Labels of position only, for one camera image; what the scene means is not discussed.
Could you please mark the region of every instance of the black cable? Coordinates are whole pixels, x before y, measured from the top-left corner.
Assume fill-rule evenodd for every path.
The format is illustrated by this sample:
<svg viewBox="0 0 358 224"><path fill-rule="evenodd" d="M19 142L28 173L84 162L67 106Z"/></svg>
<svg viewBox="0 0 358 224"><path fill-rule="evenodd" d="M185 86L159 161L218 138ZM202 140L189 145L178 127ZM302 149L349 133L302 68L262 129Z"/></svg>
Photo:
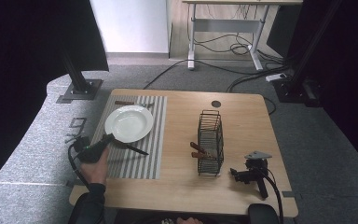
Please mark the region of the black cable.
<svg viewBox="0 0 358 224"><path fill-rule="evenodd" d="M212 19L214 19L214 16L211 13L211 9L209 8L209 4L207 4L206 7L208 8L209 15L212 17Z"/></svg>
<svg viewBox="0 0 358 224"><path fill-rule="evenodd" d="M269 58L271 58L271 59L275 59L275 60L281 60L281 61L283 61L283 58L281 58L281 57L275 57L275 56L269 55L269 54L267 54L267 53L265 53L265 52L261 51L260 49L258 49L258 50L257 50L257 52L258 52L258 53L260 53L260 54L262 54L262 55L265 55L266 57L269 57Z"/></svg>
<svg viewBox="0 0 358 224"><path fill-rule="evenodd" d="M153 78L153 80L151 80L146 86L144 86L144 90L147 89L151 84L153 84L157 79L159 79L162 75L164 75L166 72L168 72L169 70L173 69L177 64L179 63L183 63L183 62L188 62L188 61L193 61L193 62L197 62L197 63L202 63L202 64L205 64L205 65L208 65L208 66L211 66L213 68L217 68L217 69L220 69L220 70L223 70L223 71L227 71L227 72L230 72L230 73L236 73L236 74L241 74L241 75L245 75L247 76L247 78L244 78L244 77L240 77L240 78L237 78L226 90L226 92L231 92L232 91L232 88L234 88L236 85L244 82L244 81L249 81L249 80L252 80L252 79L256 79L256 78L260 78L260 77L263 77L263 76L266 76L270 73L276 73L278 71L282 71L283 69L287 69L286 66L282 66L282 67L278 67L278 68L273 68L273 69L270 69L268 71L263 71L263 72L258 72L258 73L243 73L243 72L237 72L237 71L232 71L232 70L229 70L229 69L226 69L226 68L222 68L222 67L218 67L218 66L215 66L215 65L211 65L211 64L208 64L208 63L204 63L204 62L201 62L201 61L197 61L197 60L182 60L182 61L179 61L177 63L174 63L173 65L171 65L170 67L168 67L167 69L165 69L163 72L161 72L158 76L156 76L155 78ZM267 101L271 102L272 105L273 105L273 109L272 111L268 112L269 115L273 114L275 111L276 111L276 105L275 103L270 100L269 98L267 97L264 97L264 99L266 99Z"/></svg>
<svg viewBox="0 0 358 224"><path fill-rule="evenodd" d="M238 5L237 7L237 11L235 12L234 16L231 18L231 19L234 19L235 16L237 16L237 18L239 19L240 18L240 15L242 14L243 15L243 8L242 8L243 5Z"/></svg>
<svg viewBox="0 0 358 224"><path fill-rule="evenodd" d="M257 15L257 8L258 8L258 5L255 5L255 15Z"/></svg>
<svg viewBox="0 0 358 224"><path fill-rule="evenodd" d="M243 14L243 12L242 12L242 14L244 15L244 19L246 20L246 18L247 18L247 16L248 16L248 12L249 12L249 9L250 9L250 5L245 5L245 6L243 6L243 10L246 10L246 12ZM254 19L255 19L255 16L256 16L256 14L257 14L257 5L255 6L255 14L254 14ZM189 21L189 15L190 15L190 4L188 4L188 6L187 6L187 38L188 38L188 40L190 40L190 37L189 37L189 25L188 25L188 21ZM207 41L201 41L201 42L199 42L199 41L197 41L195 38L194 38L194 36L193 36L193 39L194 39L194 42L195 42L195 45L200 45L200 46L202 46L202 47L205 47L206 49L208 49L208 50L210 50L210 51L214 51L214 52L228 52L229 50L213 50L213 49L209 49L209 48L207 48L206 46L203 46L202 44L203 43L208 43L208 42L211 42L211 41L215 41L215 40L217 40L217 39L220 39L220 38L224 38L224 37L227 37L227 36L231 36L231 35L222 35L222 36L219 36L219 37L217 37L217 38L214 38L214 39L211 39L211 40L207 40ZM302 52L304 51L304 50L306 50L307 49L307 46L309 45L309 43L310 43L310 41L312 40L312 37L313 37L313 35L310 35L308 38L307 38L307 40L306 41L304 41L304 44L301 46L301 48L296 52L296 53L294 53L293 55L291 55L290 57L288 57L288 58L285 58L285 59L281 59L281 58L278 58L278 57L275 57L275 58L271 58L271 57L274 57L274 56L271 56L271 55L267 55L266 53L261 53L261 54L264 54L264 56L266 56L266 57L270 57L271 58L271 60L272 61L274 61L274 62L276 62L276 60L282 60L281 62L276 62L276 63L280 63L280 64L290 64L290 63L295 63L297 60L298 60L298 58L302 55ZM245 40L246 42L248 42L249 44L251 44L248 40L246 40L245 38L243 38L243 37L241 37L241 36L239 36L239 38L241 38L241 39L243 39L243 40ZM252 43L254 42L254 39L255 39L255 34L253 34L252 33Z"/></svg>
<svg viewBox="0 0 358 224"><path fill-rule="evenodd" d="M260 54L260 57L261 57L262 59L264 59L264 62L269 62L269 63L274 62L274 63L276 63L276 64L283 64L282 61L275 60L275 59L270 59L270 58L268 58L268 57L266 57L266 56L263 56L263 55L261 55L261 54Z"/></svg>
<svg viewBox="0 0 358 224"><path fill-rule="evenodd" d="M189 21L189 16L190 16L190 6L187 6L187 39L190 41L190 34L189 34L189 25L188 25L188 21ZM225 52L229 52L229 51L232 51L234 54L236 55L245 55L249 52L249 50L247 49L247 46L246 46L246 51L244 53L238 53L235 51L235 49L238 49L238 48L245 48L245 45L241 44L239 41L238 41L238 38L241 38L242 40L246 41L247 43L250 44L250 42L243 38L242 36L239 36L239 34L236 34L236 35L233 35L236 37L237 39L237 42L240 44L240 45L243 45L243 46L239 46L239 47L236 47L236 48L232 48L232 45L230 47L230 49L226 49L226 50L216 50L216 49L210 49L208 47L206 47L205 45L202 45L202 44L205 44L205 43L209 43L209 42L212 42L212 41L215 41L215 40L218 40L218 39L221 39L221 38L224 38L224 37L228 37L228 36L232 36L232 35L221 35L219 37L216 37L216 38L213 38L213 39L210 39L210 40L206 40L206 41L198 41L196 40L196 38L193 36L193 40L194 40L194 44L195 45L198 45L198 46L201 46L201 47L204 47L212 52L216 52L216 53L225 53Z"/></svg>
<svg viewBox="0 0 358 224"><path fill-rule="evenodd" d="M272 179L274 180L274 183L277 184L277 182L275 181L275 175L270 171L270 169L267 169L267 170L272 175Z"/></svg>
<svg viewBox="0 0 358 224"><path fill-rule="evenodd" d="M272 103L273 108L272 108L271 111L268 112L268 114L269 114L269 115L273 114L273 113L277 110L277 106L276 106L275 103L272 102L269 98L267 98L267 97L265 97L265 96L263 96L263 98L264 98L265 100L269 101L270 103Z"/></svg>
<svg viewBox="0 0 358 224"><path fill-rule="evenodd" d="M81 180L81 182L83 182L83 184L86 186L86 188L89 188L89 182L87 182L86 178L84 178L84 176L80 173L80 171L77 169L74 158L72 158L71 155L71 149L72 147L74 147L75 144L72 144L71 146L68 147L68 160L71 163L72 169L74 170L75 174L77 175L77 177L79 177L79 179Z"/></svg>
<svg viewBox="0 0 358 224"><path fill-rule="evenodd" d="M248 17L249 7L250 7L250 5L242 5L242 13L241 14L242 14L244 20L246 20L246 18Z"/></svg>
<svg viewBox="0 0 358 224"><path fill-rule="evenodd" d="M260 174L262 174L264 176L264 178L267 179L267 181L270 183L270 185L274 188L274 192L277 196L277 200L278 200L278 209L279 209L279 219L280 219L280 223L283 224L283 208L282 208L282 199L281 199L281 194L278 190L277 185L272 181L271 178L269 178L269 176L265 175L259 168L254 167Z"/></svg>

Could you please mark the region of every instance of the striped placemat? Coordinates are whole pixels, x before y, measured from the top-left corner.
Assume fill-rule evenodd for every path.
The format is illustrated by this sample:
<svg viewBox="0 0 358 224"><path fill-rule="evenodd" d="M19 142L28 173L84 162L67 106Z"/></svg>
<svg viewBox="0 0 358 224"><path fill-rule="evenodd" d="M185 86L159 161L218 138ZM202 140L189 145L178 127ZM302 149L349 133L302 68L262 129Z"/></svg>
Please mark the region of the striped placemat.
<svg viewBox="0 0 358 224"><path fill-rule="evenodd" d="M115 105L115 101L129 101L135 102L136 104L154 103L153 106L148 108L153 115L154 123L152 130L147 136L137 142L130 143L133 147L137 147L149 153L148 156L141 155L123 147L118 147L113 143L109 145L108 176L113 178L158 179L167 97L111 95L106 103L105 110L91 143L101 140L103 134L105 134L104 124L107 117L114 110L124 106Z"/></svg>

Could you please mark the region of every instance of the metal wire rack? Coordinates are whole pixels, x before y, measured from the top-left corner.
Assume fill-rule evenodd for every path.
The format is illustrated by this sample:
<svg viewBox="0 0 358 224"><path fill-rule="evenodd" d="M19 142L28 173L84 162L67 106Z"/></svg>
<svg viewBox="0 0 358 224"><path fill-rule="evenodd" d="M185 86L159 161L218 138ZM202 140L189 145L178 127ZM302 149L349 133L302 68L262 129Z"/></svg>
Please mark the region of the metal wire rack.
<svg viewBox="0 0 358 224"><path fill-rule="evenodd" d="M208 156L198 159L199 174L220 173L224 161L222 120L217 110L202 110L198 129L198 144Z"/></svg>

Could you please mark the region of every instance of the power strip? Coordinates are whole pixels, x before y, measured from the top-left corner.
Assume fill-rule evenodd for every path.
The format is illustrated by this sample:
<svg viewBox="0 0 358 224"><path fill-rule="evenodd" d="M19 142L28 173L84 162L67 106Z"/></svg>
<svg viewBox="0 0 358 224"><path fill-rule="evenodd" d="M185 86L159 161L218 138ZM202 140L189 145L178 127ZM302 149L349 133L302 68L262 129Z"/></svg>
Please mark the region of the power strip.
<svg viewBox="0 0 358 224"><path fill-rule="evenodd" d="M270 81L285 78L285 77L287 77L287 75L285 75L284 73L280 73L280 74L276 74L276 75L267 76L266 81L270 82Z"/></svg>

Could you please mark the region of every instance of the person's arm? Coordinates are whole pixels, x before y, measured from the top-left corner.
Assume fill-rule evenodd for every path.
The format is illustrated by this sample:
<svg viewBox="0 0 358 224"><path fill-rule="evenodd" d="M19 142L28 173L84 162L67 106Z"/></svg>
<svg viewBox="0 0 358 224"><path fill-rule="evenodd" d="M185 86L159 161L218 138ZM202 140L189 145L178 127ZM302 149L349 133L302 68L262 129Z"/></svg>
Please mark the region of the person's arm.
<svg viewBox="0 0 358 224"><path fill-rule="evenodd" d="M176 224L203 224L196 218L190 217L188 220L183 220L181 217L176 219Z"/></svg>
<svg viewBox="0 0 358 224"><path fill-rule="evenodd" d="M103 220L104 193L107 175L107 148L96 163L81 164L81 174L89 182L89 195L83 202L83 208L76 223L99 223Z"/></svg>

